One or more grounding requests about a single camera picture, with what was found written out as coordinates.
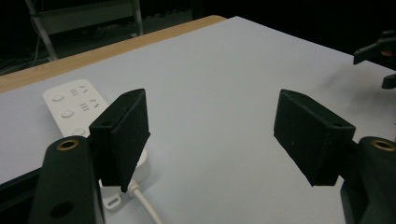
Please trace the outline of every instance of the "table surface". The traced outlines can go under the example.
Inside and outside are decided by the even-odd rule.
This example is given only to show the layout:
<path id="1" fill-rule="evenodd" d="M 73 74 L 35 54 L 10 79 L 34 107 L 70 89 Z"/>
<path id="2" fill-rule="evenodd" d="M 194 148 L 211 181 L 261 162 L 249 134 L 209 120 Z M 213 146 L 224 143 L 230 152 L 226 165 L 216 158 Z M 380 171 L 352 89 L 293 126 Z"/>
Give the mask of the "table surface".
<path id="1" fill-rule="evenodd" d="M 243 18 L 211 19 L 113 57 L 76 56 L 86 66 L 60 60 L 43 77 L 31 69 L 39 77 L 0 94 L 0 183 L 39 167 L 62 137 L 42 93 L 85 78 L 109 103 L 146 90 L 151 173 L 141 186 L 164 223 L 345 223 L 342 179 L 310 187 L 275 140 L 278 95 L 307 94 L 355 125 L 355 141 L 393 140 L 395 90 L 380 87 L 394 71 L 353 65 L 351 55 Z M 14 75 L 23 79 L 6 79 Z M 139 202 L 122 199 L 120 211 L 106 212 L 107 223 L 150 223 Z"/>

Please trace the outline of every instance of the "brass screw insert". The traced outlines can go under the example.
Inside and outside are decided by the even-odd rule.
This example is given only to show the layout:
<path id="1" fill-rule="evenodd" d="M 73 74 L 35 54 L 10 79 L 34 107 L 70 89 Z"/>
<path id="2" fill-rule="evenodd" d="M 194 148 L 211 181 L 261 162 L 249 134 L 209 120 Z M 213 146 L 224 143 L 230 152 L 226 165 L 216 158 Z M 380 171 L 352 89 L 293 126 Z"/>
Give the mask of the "brass screw insert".
<path id="1" fill-rule="evenodd" d="M 73 149 L 77 146 L 78 146 L 77 139 L 67 139 L 67 140 L 62 141 L 60 144 L 58 144 L 56 149 L 58 149 L 60 151 L 66 151 L 66 150 Z"/>
<path id="2" fill-rule="evenodd" d="M 372 144 L 378 149 L 382 149 L 385 151 L 396 151 L 396 146 L 389 142 L 385 142 L 382 140 L 373 140 Z"/>

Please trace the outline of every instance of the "white cable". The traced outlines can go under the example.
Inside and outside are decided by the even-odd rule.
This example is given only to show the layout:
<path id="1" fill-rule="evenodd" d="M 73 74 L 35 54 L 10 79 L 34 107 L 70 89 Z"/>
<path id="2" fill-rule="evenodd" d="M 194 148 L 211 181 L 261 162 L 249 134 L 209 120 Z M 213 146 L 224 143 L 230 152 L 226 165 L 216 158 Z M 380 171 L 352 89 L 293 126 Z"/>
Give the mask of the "white cable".
<path id="1" fill-rule="evenodd" d="M 143 204 L 143 207 L 145 207 L 146 211 L 148 212 L 149 216 L 155 224 L 163 224 L 163 222 L 160 220 L 160 217 L 155 212 L 154 208 L 150 205 L 149 201 L 143 195 L 142 191 L 140 191 L 140 186 L 137 184 L 136 181 L 131 180 L 128 186 L 128 193 L 131 197 L 135 196 L 139 200 L 139 202 Z"/>

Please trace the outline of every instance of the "wooden table edge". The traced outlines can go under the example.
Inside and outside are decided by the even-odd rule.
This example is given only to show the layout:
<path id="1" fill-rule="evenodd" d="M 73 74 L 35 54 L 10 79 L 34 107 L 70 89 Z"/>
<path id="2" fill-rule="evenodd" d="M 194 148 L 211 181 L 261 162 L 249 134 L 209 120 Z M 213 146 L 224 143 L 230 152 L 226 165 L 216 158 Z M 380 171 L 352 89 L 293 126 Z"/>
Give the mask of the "wooden table edge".
<path id="1" fill-rule="evenodd" d="M 226 19 L 221 16 L 208 16 L 98 49 L 92 49 L 54 62 L 44 63 L 15 73 L 2 75 L 0 76 L 0 92 L 11 91 L 37 81 L 59 76 L 63 73 L 100 62 L 129 50 L 138 49 L 174 36 L 183 35 L 224 20 Z"/>

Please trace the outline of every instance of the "remote control button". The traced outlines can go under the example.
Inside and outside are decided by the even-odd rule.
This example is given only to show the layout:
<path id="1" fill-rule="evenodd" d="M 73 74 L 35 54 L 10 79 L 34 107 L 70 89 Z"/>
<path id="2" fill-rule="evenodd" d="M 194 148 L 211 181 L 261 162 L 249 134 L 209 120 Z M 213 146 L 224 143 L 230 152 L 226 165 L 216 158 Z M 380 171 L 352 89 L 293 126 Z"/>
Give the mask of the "remote control button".
<path id="1" fill-rule="evenodd" d="M 53 102 L 60 102 L 60 101 L 62 101 L 63 98 L 64 98 L 63 95 L 61 95 L 61 94 L 56 94 L 56 95 L 52 96 L 52 101 L 53 101 Z"/>
<path id="2" fill-rule="evenodd" d="M 83 136 L 84 133 L 85 133 L 85 129 L 83 129 L 83 128 L 76 128 L 72 132 L 73 135 L 80 135 L 80 136 Z"/>
<path id="3" fill-rule="evenodd" d="M 69 110 L 69 109 L 66 109 L 66 110 L 65 110 L 64 112 L 62 112 L 62 114 L 61 114 L 62 118 L 64 118 L 64 119 L 68 119 L 68 118 L 72 117 L 73 115 L 74 115 L 73 110 Z"/>

